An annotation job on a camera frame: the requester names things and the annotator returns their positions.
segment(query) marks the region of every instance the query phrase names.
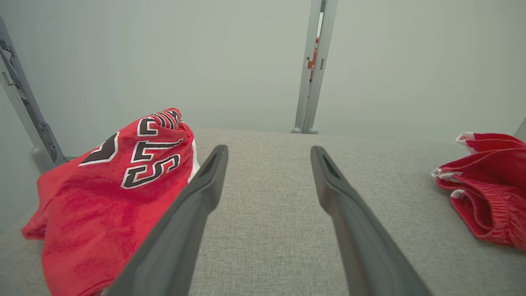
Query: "printed number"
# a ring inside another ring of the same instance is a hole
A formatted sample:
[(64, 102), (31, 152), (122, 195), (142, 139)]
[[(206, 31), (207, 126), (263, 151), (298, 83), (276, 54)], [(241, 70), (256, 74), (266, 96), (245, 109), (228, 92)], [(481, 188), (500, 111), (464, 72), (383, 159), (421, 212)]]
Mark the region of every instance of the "printed number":
[(145, 164), (140, 166), (129, 167), (126, 170), (126, 173), (124, 174), (124, 179), (123, 183), (121, 184), (121, 187), (124, 189), (132, 189), (153, 182), (157, 178), (159, 178), (163, 173), (165, 173), (165, 164), (171, 163), (166, 171), (168, 173), (169, 171), (177, 168), (179, 166), (179, 162), (179, 154), (175, 154), (166, 159), (156, 161), (153, 165), (153, 175), (143, 178), (137, 178), (137, 175), (146, 172), (146, 170), (148, 169), (148, 165)]
[[(152, 114), (160, 119), (162, 127), (169, 127), (170, 129), (179, 129), (179, 123), (181, 117), (174, 110), (161, 111)], [(155, 123), (155, 119), (152, 117), (145, 117), (139, 120), (137, 124), (137, 136), (156, 136), (159, 134), (159, 130), (151, 127), (152, 123)], [(93, 150), (86, 159), (84, 159), (79, 166), (110, 162), (118, 152), (118, 137), (119, 132), (111, 136), (106, 142), (102, 143), (99, 147)], [(183, 139), (177, 142), (150, 142), (150, 141), (138, 141), (135, 144), (130, 163), (151, 161), (154, 157), (153, 153), (146, 153), (146, 150), (163, 150), (172, 149), (178, 146)], [(171, 170), (177, 168), (180, 162), (180, 154), (172, 155), (163, 160), (156, 161), (153, 167), (153, 174), (151, 176), (137, 177), (139, 174), (145, 173), (148, 170), (148, 165), (133, 166), (126, 169), (124, 174), (123, 182), (120, 185), (124, 189), (136, 188), (144, 184), (155, 181), (165, 172), (168, 173)]]
[(118, 138), (119, 132), (93, 150), (78, 166), (111, 161), (117, 155)]
[(182, 139), (177, 142), (168, 143), (139, 141), (137, 144), (135, 144), (135, 149), (133, 150), (130, 163), (152, 160), (154, 158), (153, 153), (145, 153), (145, 150), (172, 149), (173, 147), (179, 145), (182, 141)]

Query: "metal frame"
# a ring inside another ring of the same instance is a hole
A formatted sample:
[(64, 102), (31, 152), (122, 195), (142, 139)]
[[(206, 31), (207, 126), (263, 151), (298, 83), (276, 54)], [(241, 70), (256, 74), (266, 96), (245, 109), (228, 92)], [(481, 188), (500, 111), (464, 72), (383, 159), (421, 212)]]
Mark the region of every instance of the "metal frame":
[(307, 110), (307, 100), (309, 97), (310, 88), (310, 73), (311, 68), (308, 64), (313, 59), (314, 44), (316, 42), (316, 34), (318, 32), (318, 21), (320, 19), (322, 0), (311, 0), (310, 2), (310, 16), (309, 25), (307, 28), (307, 41), (305, 43), (305, 54), (303, 56), (303, 70), (301, 72), (301, 84), (299, 89), (298, 109), (296, 110), (296, 123), (294, 125), (293, 133), (301, 134), (305, 121), (305, 112)]
[[(8, 50), (12, 56), (6, 56), (4, 50)], [(29, 82), (22, 70), (22, 65), (18, 60), (18, 55), (2, 17), (0, 17), (0, 56), (2, 56), (2, 60), (7, 68), (2, 71), (1, 76), (3, 77), (0, 77), (0, 79), (4, 79), (7, 86), (12, 86), (8, 87), (12, 88), (12, 92), (10, 94), (8, 93), (8, 95), (10, 95), (9, 98), (12, 100), (18, 116), (22, 120), (27, 133), (35, 145), (35, 149), (32, 152), (33, 159), (42, 172), (65, 163), (66, 159), (58, 146), (51, 127), (44, 120), (40, 108), (35, 101), (35, 96), (29, 87)]]
[(15, 83), (9, 75), (7, 65), (3, 61), (0, 61), (0, 76), (0, 86), (2, 86), (7, 93), (7, 96), (9, 97), (9, 100), (15, 109), (15, 112), (17, 113), (18, 117), (20, 117), (20, 121), (22, 122), (29, 139), (33, 143), (34, 148), (31, 151), (33, 161), (41, 173), (51, 170), (55, 167), (55, 164), (53, 163), (51, 156), (49, 156), (46, 147), (44, 146), (44, 143), (42, 142), (42, 139), (38, 134), (33, 121), (31, 120), (31, 117), (26, 111), (24, 102), (20, 99), (20, 95), (18, 94)]
[(307, 108), (305, 110), (305, 119), (302, 126), (302, 132), (305, 134), (317, 134), (318, 130), (313, 127), (316, 109), (318, 108), (318, 100), (321, 91), (321, 82), (323, 81), (323, 73), (327, 67), (327, 57), (329, 54), (330, 39), (332, 37), (332, 27), (336, 16), (336, 8), (338, 0), (326, 0), (325, 10), (323, 12), (323, 20), (321, 21), (320, 40), (318, 44), (318, 53), (314, 67), (314, 76), (310, 88), (310, 94), (307, 100)]

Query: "white trim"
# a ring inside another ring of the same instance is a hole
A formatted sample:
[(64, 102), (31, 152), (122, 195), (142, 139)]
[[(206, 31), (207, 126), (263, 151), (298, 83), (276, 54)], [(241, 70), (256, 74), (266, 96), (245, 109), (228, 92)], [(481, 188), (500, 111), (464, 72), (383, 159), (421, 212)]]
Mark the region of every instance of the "white trim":
[(431, 172), (431, 176), (432, 176), (433, 178), (436, 178), (436, 177), (438, 177), (438, 175), (440, 175), (441, 173), (442, 173), (442, 171), (441, 171), (440, 168), (438, 167), (438, 168), (434, 169), (434, 170)]
[(459, 143), (460, 145), (466, 146), (466, 149), (468, 150), (470, 154), (476, 154), (477, 151), (473, 149), (472, 147), (468, 146), (468, 144), (466, 143), (466, 140), (474, 141), (475, 135), (472, 132), (460, 133), (460, 135), (455, 139), (455, 141)]
[(172, 115), (170, 113), (168, 113), (167, 111), (160, 111), (160, 112), (157, 112), (157, 113), (164, 115), (166, 117), (166, 119), (168, 120), (168, 122), (170, 123), (170, 129), (171, 130), (175, 130), (175, 123), (172, 120), (173, 117), (172, 117)]
[(188, 178), (188, 183), (190, 183), (190, 181), (192, 181), (192, 179), (197, 174), (199, 169), (201, 169), (201, 166), (199, 165), (199, 162), (197, 161), (197, 145), (196, 145), (196, 140), (195, 139), (192, 140), (192, 153), (193, 153), (194, 156), (192, 158), (192, 171), (190, 172), (190, 177)]
[(451, 192), (451, 195), (450, 197), (454, 198), (454, 199), (462, 199), (462, 198), (465, 198), (465, 193), (464, 193), (464, 189), (457, 189), (453, 192)]
[(159, 116), (162, 116), (165, 121), (166, 121), (166, 128), (168, 129), (171, 129), (173, 130), (173, 122), (171, 122), (171, 120), (169, 119), (168, 115), (164, 114), (162, 111), (159, 111), (159, 112), (156, 112), (155, 114), (159, 115)]
[(442, 179), (442, 180), (446, 180), (446, 181), (450, 181), (450, 182), (454, 182), (454, 183), (464, 183), (458, 179), (455, 179), (453, 178), (454, 175), (462, 175), (462, 172), (446, 172), (446, 173), (442, 173), (440, 175), (438, 175), (438, 178)]

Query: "gray table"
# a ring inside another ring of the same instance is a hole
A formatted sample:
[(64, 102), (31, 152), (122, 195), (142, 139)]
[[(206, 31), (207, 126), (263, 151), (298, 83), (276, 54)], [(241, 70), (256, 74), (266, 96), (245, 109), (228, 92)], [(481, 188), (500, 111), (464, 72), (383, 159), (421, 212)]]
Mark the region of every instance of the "gray table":
[[(191, 294), (346, 294), (332, 221), (318, 204), (310, 147), (323, 146), (436, 295), (520, 295), (526, 253), (476, 239), (430, 176), (466, 155), (451, 144), (195, 130), (200, 161), (230, 150), (220, 204), (207, 222)], [(41, 242), (3, 237), (10, 294), (47, 293)]]

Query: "white wall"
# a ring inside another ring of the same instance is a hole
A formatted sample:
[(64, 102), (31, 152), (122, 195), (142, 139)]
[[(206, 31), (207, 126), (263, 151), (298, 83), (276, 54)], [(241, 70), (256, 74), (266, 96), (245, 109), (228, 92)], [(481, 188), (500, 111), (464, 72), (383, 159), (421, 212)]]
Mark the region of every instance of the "white wall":
[(320, 134), (451, 142), (525, 116), (525, 0), (339, 1)]
[(33, 143), (1, 83), (0, 126), (0, 234), (4, 234), (37, 206), (36, 180), (40, 172), (31, 158)]
[(66, 156), (136, 118), (290, 132), (309, 18), (302, 0), (3, 0), (36, 100)]

